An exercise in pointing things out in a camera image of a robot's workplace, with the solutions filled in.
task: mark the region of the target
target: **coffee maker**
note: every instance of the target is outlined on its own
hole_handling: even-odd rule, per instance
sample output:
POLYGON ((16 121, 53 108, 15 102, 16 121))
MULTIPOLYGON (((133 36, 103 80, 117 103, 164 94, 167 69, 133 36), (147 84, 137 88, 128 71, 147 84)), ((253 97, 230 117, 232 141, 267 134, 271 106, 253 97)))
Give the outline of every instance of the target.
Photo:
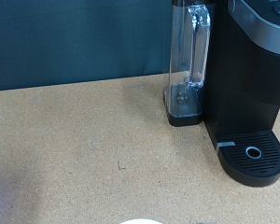
POLYGON ((216 1, 203 120, 225 172, 252 187, 280 177, 280 1, 216 1))

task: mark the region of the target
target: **wall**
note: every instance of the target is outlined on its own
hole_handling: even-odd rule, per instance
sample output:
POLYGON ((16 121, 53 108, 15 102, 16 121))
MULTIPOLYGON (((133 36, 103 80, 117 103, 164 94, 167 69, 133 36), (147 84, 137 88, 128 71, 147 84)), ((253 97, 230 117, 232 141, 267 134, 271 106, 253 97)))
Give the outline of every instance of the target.
POLYGON ((168 72, 171 0, 0 0, 0 90, 168 72))

